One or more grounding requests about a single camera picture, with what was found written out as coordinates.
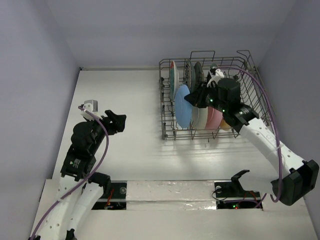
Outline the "blue plate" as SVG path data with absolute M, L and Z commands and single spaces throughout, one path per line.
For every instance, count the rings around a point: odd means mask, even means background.
M 183 84 L 181 85 L 175 95 L 175 118 L 177 124 L 181 128 L 188 128 L 192 120 L 193 106 L 185 100 L 185 96 L 190 94 L 189 88 Z

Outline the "cream white plate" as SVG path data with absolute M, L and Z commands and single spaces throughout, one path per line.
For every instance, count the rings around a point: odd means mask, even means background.
M 196 130 L 203 130 L 206 127 L 208 118 L 208 108 L 192 107 L 192 127 Z

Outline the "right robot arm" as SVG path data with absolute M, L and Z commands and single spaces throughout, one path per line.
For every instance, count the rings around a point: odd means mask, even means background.
M 270 189 L 270 195 L 275 196 L 276 201 L 291 206 L 314 189 L 319 165 L 313 159 L 306 161 L 295 154 L 280 141 L 276 130 L 267 128 L 257 112 L 242 102 L 239 82 L 223 78 L 213 86 L 203 83 L 184 99 L 194 107 L 212 107 L 222 112 L 225 122 L 249 140 L 272 164 L 278 178 L 255 180 L 254 183 Z

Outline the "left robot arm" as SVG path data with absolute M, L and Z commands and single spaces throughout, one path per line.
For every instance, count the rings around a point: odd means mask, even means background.
M 79 107 L 83 122 L 73 127 L 71 145 L 60 171 L 55 202 L 34 228 L 31 240 L 74 240 L 85 218 L 99 198 L 111 191 L 111 177 L 97 169 L 101 143 L 122 133 L 127 116 L 106 110 L 104 116 Z

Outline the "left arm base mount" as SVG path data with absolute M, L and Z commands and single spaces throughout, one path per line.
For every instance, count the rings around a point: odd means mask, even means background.
M 92 210 L 126 210 L 127 182 L 112 181 L 110 190 L 93 205 Z

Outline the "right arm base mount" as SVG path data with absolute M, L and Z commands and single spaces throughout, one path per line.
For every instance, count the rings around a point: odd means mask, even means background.
M 239 182 L 239 179 L 249 172 L 241 170 L 230 180 L 214 182 L 211 196 L 218 210 L 263 209 L 261 194 L 253 190 L 244 190 Z

